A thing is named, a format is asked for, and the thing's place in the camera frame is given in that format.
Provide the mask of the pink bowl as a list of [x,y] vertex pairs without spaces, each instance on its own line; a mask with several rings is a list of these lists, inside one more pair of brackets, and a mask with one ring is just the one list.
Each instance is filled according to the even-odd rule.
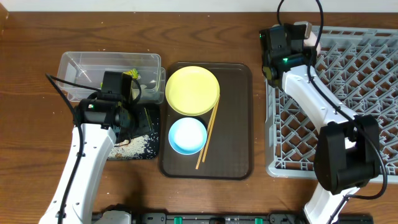
[[312,31],[305,31],[305,39],[303,41],[303,45],[307,48],[310,48],[309,53],[314,57],[317,57],[320,54],[321,46],[317,42],[318,36],[315,35]]

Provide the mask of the green snack wrapper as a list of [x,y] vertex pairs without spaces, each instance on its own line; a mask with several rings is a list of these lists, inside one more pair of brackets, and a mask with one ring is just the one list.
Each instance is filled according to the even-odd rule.
[[125,72],[105,71],[100,87],[102,91],[110,93],[127,91],[131,88],[140,89],[139,78],[140,75],[135,68]]

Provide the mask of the light blue bowl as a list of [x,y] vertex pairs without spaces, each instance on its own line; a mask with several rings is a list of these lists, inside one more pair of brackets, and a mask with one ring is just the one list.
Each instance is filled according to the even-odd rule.
[[175,152],[185,156],[196,154],[206,143],[206,128],[196,118],[181,118],[171,125],[168,139]]

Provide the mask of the wooden chopstick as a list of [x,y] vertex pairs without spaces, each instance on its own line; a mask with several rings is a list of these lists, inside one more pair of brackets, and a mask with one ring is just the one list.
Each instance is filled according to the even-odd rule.
[[220,98],[218,98],[218,101],[216,102],[216,105],[214,106],[212,114],[211,114],[210,123],[208,125],[208,137],[207,137],[207,141],[206,141],[205,148],[204,148],[204,151],[203,151],[203,156],[202,156],[202,159],[201,159],[202,162],[205,162],[205,160],[206,160],[206,155],[207,155],[207,152],[208,152],[208,147],[210,145],[210,139],[211,139],[211,135],[212,135],[212,132],[213,132],[213,127],[214,127],[214,123],[215,123],[216,114],[217,114],[217,111],[218,111],[219,102],[220,102]]
[[[207,127],[207,131],[206,131],[206,141],[207,141],[207,137],[208,137],[208,127]],[[203,146],[203,148],[202,148],[201,151],[200,151],[200,155],[199,155],[199,157],[198,157],[197,164],[196,164],[196,166],[195,166],[195,169],[196,169],[196,170],[199,169],[199,166],[200,166],[200,164],[202,163],[201,159],[202,159],[202,156],[203,156],[204,148],[205,148],[205,146]]]

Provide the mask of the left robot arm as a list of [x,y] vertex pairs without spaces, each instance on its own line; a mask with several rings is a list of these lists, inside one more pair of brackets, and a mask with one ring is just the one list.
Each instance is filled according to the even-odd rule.
[[83,99],[73,109],[77,120],[60,182],[41,223],[91,223],[104,165],[115,144],[158,130],[154,104],[125,105]]

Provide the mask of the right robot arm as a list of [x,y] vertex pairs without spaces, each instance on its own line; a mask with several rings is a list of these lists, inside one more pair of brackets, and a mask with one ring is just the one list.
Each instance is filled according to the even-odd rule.
[[265,44],[262,71],[271,86],[299,104],[318,132],[313,163],[318,185],[304,206],[305,221],[336,223],[349,199],[374,200],[385,192],[383,182],[375,195],[357,194],[371,179],[385,176],[386,170],[376,119],[358,115],[333,95],[313,67],[315,53],[314,47],[303,44]]

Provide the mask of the black waste tray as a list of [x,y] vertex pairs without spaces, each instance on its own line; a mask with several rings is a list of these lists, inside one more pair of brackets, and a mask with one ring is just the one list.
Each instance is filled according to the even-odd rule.
[[154,104],[149,104],[147,106],[149,108],[150,117],[154,127],[154,131],[152,133],[157,133],[159,135],[159,140],[160,140],[160,108],[158,105]]

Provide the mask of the grey plastic dishwasher rack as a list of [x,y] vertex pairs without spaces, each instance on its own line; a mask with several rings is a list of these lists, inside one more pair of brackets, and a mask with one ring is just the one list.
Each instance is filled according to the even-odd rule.
[[[324,27],[320,46],[320,79],[357,114],[377,119],[388,182],[397,183],[397,31]],[[294,99],[271,86],[266,91],[267,173],[314,179],[317,130]]]

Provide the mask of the clear plastic waste bin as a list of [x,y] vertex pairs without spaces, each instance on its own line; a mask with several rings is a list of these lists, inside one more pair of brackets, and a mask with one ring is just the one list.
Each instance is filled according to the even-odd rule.
[[139,80],[154,79],[158,90],[142,91],[140,103],[161,104],[165,93],[165,68],[157,54],[126,52],[65,52],[60,60],[57,77],[79,85],[101,88],[105,71],[125,72],[135,68]]

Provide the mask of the yellow plate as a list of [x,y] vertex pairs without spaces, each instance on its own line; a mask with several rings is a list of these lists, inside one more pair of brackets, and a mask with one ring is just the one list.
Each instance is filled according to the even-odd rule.
[[165,86],[169,106],[187,116],[209,112],[220,97],[220,84],[208,69],[187,66],[173,72]]

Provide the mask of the dark brown serving tray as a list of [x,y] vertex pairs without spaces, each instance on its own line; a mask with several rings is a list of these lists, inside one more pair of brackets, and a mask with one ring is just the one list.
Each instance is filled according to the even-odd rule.
[[243,180],[253,170],[252,73],[240,63],[198,63],[218,79],[221,100],[205,162],[182,155],[169,143],[171,125],[182,115],[167,108],[162,122],[159,169],[167,177]]

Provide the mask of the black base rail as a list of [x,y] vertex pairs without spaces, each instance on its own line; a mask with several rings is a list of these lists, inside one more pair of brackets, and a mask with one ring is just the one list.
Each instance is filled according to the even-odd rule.
[[132,224],[299,224],[306,223],[303,215],[270,213],[265,215],[167,214],[133,213],[121,204],[111,205],[102,213],[94,213],[92,223]]

